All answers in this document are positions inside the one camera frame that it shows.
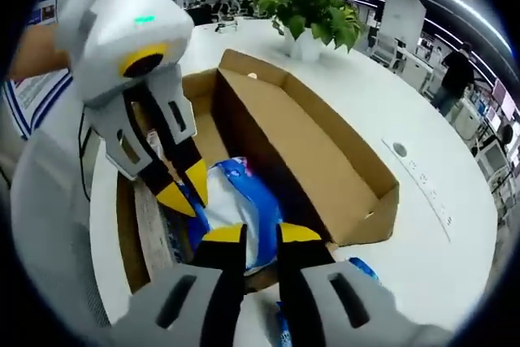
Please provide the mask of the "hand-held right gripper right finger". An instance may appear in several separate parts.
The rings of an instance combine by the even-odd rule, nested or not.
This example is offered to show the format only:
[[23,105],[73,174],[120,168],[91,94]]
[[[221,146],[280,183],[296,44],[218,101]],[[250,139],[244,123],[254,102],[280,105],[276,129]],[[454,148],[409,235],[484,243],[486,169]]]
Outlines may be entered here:
[[446,346],[452,333],[418,324],[393,294],[349,261],[337,262],[320,235],[279,223],[279,297],[295,346]]

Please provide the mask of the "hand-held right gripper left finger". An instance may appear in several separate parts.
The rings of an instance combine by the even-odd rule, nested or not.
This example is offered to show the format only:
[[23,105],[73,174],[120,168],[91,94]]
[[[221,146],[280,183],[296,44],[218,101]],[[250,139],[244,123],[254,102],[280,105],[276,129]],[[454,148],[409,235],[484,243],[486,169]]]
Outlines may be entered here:
[[245,295],[247,227],[205,234],[190,263],[134,294],[111,329],[114,346],[231,346]]

